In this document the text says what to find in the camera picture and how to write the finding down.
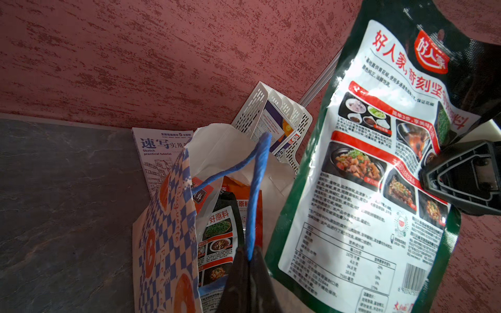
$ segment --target blue rope handle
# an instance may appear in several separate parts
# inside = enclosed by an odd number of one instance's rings
[[[252,259],[252,254],[254,252],[254,245],[256,243],[256,214],[258,207],[259,190],[261,188],[261,182],[263,181],[263,177],[265,175],[266,165],[268,163],[268,153],[270,150],[271,143],[272,143],[271,133],[262,134],[254,150],[243,161],[241,161],[240,163],[236,164],[233,167],[230,167],[225,171],[210,176],[203,183],[191,189],[191,193],[196,194],[197,192],[201,191],[203,188],[208,186],[210,183],[228,174],[243,169],[246,165],[248,165],[252,161],[252,159],[256,158],[256,162],[254,164],[254,175],[252,178],[252,183],[250,184],[250,197],[247,207],[247,224],[245,225],[246,228],[245,244],[247,248],[246,253],[248,261]]]

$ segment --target dish photo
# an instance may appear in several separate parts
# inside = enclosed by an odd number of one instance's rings
[[[443,108],[440,101],[438,101],[437,104],[435,130],[437,132],[438,144],[440,147],[448,145],[457,136],[457,134],[450,129],[449,117],[447,116],[447,112]]]
[[[391,137],[391,117],[389,114],[356,98],[350,92],[345,93],[339,106],[338,114],[350,122],[368,128],[386,137]]]
[[[205,269],[203,273],[203,285],[208,285],[219,278],[229,275],[231,264],[231,262],[224,263]]]
[[[226,249],[231,248],[231,247],[232,247],[231,241],[227,238],[224,238],[224,239],[213,241],[210,244],[210,251],[218,252],[221,250],[226,250]]]
[[[444,229],[447,214],[445,204],[419,191],[419,217],[438,228]]]
[[[400,122],[397,125],[397,139],[408,146],[418,161],[423,158],[423,151],[430,142],[428,131],[411,123]]]
[[[331,142],[322,171],[336,175],[374,191],[379,190],[386,163],[357,149]]]
[[[203,232],[203,240],[227,233],[230,229],[231,220],[229,218],[222,220],[221,222],[217,222],[216,224],[212,224],[205,229],[205,232]]]
[[[205,245],[201,246],[198,248],[198,255],[197,257],[198,258],[201,258],[205,255]]]
[[[383,113],[383,112],[381,112],[381,111],[379,111],[378,109],[376,109],[374,107],[369,106],[367,108],[367,111],[369,111],[369,113],[372,116],[374,116],[375,118],[382,119],[382,120],[386,119],[386,114]]]
[[[350,111],[355,113],[365,113],[367,111],[365,105],[360,100],[354,98],[346,100],[345,104]]]
[[[376,125],[376,121],[372,118],[372,116],[365,116],[364,123],[369,127],[374,127],[374,125]]]
[[[348,119],[357,124],[362,123],[362,116],[360,115],[360,113],[350,113],[348,114]]]
[[[396,169],[392,169],[386,179],[383,196],[412,214],[417,213],[414,186],[404,180]]]
[[[424,155],[422,166],[424,167],[424,166],[428,165],[428,163],[430,163],[436,157],[437,157],[437,155],[436,155],[435,151],[433,150],[433,148],[430,148],[428,150],[428,152]]]
[[[386,122],[386,120],[376,120],[377,125],[381,126],[382,128],[390,129],[390,124]]]

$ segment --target blue checkered pattern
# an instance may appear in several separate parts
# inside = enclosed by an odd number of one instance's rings
[[[198,299],[196,210],[191,193],[188,150],[183,149],[163,184],[168,184],[166,207],[159,199],[159,190],[151,200],[142,227],[139,257],[141,270],[139,311],[141,313],[171,312],[178,279],[186,274],[192,280],[196,306]],[[146,240],[155,230],[155,266],[146,278]]]

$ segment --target barcode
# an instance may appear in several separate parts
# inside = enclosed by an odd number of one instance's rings
[[[426,279],[425,270],[407,263],[407,267],[405,268],[404,280],[402,281],[402,288],[410,289],[413,291],[421,291],[425,279]]]

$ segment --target green seasoning packet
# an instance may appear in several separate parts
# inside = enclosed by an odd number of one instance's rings
[[[221,191],[198,243],[198,293],[204,313],[214,313],[222,297],[236,249],[244,245],[235,194]]]
[[[420,169],[500,111],[499,46],[431,1],[366,0],[266,262],[316,312],[426,312],[461,216]]]

